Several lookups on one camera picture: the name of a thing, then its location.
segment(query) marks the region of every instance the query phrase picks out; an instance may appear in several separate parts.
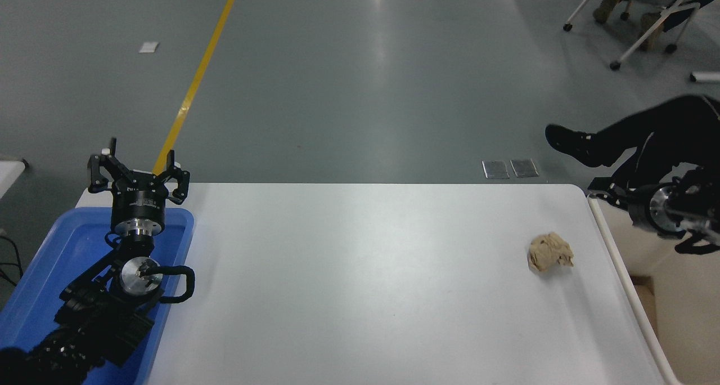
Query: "yellow floor line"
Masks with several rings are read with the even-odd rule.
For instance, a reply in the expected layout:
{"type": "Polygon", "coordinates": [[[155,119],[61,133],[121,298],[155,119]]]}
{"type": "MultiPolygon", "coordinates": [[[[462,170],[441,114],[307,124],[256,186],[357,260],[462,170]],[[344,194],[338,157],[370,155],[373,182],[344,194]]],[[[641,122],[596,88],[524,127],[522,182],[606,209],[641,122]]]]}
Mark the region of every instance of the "yellow floor line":
{"type": "Polygon", "coordinates": [[[180,134],[182,124],[185,122],[185,118],[187,118],[187,113],[188,111],[190,111],[192,100],[195,98],[195,93],[200,87],[200,82],[203,81],[205,70],[208,69],[208,63],[213,57],[213,52],[215,51],[215,47],[218,44],[218,39],[221,38],[224,24],[227,21],[227,16],[230,15],[229,12],[232,9],[232,4],[234,2],[235,0],[227,0],[226,5],[223,8],[223,13],[220,14],[221,17],[218,19],[218,24],[216,24],[215,26],[213,36],[210,37],[208,48],[205,49],[205,54],[203,55],[202,60],[200,60],[200,65],[197,67],[195,77],[192,79],[190,88],[187,89],[185,99],[182,101],[182,106],[180,106],[180,110],[178,110],[178,115],[175,116],[175,121],[170,128],[170,133],[168,133],[168,136],[165,139],[165,144],[163,144],[163,148],[162,150],[160,150],[160,154],[157,155],[157,161],[155,161],[155,166],[152,168],[152,172],[154,172],[154,174],[160,174],[160,172],[165,169],[165,159],[168,156],[168,151],[173,148],[173,146],[175,145],[175,140],[177,140],[178,134],[180,134]]]}

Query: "crumpled brown paper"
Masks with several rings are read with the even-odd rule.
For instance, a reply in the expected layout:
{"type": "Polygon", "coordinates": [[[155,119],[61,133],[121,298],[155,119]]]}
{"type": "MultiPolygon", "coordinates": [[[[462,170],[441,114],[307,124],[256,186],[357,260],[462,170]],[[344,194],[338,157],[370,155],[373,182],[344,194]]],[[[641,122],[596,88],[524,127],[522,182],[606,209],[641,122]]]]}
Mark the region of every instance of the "crumpled brown paper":
{"type": "Polygon", "coordinates": [[[573,266],[573,250],[568,242],[554,231],[535,237],[528,254],[530,267],[545,272],[553,264],[573,266]]]}

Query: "person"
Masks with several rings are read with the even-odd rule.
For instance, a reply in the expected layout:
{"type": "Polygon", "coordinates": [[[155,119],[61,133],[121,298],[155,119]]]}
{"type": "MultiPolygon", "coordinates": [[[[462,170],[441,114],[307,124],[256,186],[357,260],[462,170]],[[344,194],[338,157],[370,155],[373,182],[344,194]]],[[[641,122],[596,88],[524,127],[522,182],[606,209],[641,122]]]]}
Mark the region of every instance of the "person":
{"type": "Polygon", "coordinates": [[[637,148],[613,174],[625,188],[656,184],[680,163],[720,167],[720,102],[683,95],[627,116],[597,133],[545,127],[550,146],[588,167],[611,167],[627,149],[637,148]]]}
{"type": "MultiPolygon", "coordinates": [[[[592,17],[595,18],[597,23],[604,24],[607,22],[608,18],[610,17],[610,14],[614,10],[615,6],[617,6],[620,2],[623,0],[602,0],[600,3],[600,6],[592,11],[592,17]]],[[[708,5],[710,2],[715,0],[691,0],[691,1],[685,1],[684,3],[694,3],[699,2],[700,8],[708,5]]],[[[653,31],[653,33],[648,36],[648,38],[643,42],[643,44],[640,45],[640,49],[643,51],[648,51],[653,48],[655,45],[655,42],[658,41],[658,37],[663,32],[667,32],[670,29],[675,28],[677,25],[684,23],[687,18],[689,18],[692,14],[692,10],[684,10],[680,12],[676,12],[674,14],[671,14],[668,16],[666,20],[663,21],[663,23],[660,24],[660,26],[653,31]]],[[[650,12],[647,14],[644,14],[640,17],[640,34],[638,37],[643,36],[647,32],[650,27],[656,23],[660,19],[660,13],[659,12],[650,12]]]]}

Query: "white table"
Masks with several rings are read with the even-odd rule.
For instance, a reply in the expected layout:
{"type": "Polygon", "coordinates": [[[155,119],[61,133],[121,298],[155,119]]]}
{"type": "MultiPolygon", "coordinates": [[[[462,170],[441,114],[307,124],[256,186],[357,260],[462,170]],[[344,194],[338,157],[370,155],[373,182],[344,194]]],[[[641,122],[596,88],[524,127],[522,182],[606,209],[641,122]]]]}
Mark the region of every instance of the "white table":
{"type": "Polygon", "coordinates": [[[663,382],[577,187],[192,184],[183,207],[195,296],[149,383],[663,382]],[[540,275],[550,231],[575,267],[540,275]]]}

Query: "blue plastic bin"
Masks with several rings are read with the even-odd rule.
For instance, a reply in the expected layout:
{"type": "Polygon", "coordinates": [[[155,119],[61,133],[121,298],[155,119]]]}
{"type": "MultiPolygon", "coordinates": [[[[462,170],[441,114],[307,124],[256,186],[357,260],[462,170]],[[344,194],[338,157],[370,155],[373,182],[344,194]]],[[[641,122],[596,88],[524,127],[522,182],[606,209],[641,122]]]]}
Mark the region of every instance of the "blue plastic bin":
{"type": "MultiPolygon", "coordinates": [[[[180,208],[165,210],[165,231],[155,237],[152,259],[161,265],[185,262],[195,219],[180,208]]],[[[77,208],[62,215],[47,234],[25,276],[0,313],[0,348],[19,347],[25,351],[40,343],[57,328],[52,320],[62,306],[59,295],[75,277],[104,256],[110,247],[105,234],[110,231],[110,208],[77,208]]],[[[164,280],[172,295],[179,277],[164,280]]],[[[90,371],[85,384],[106,383],[140,385],[150,373],[158,350],[170,305],[157,305],[148,314],[155,321],[150,334],[121,369],[105,364],[90,371]]]]}

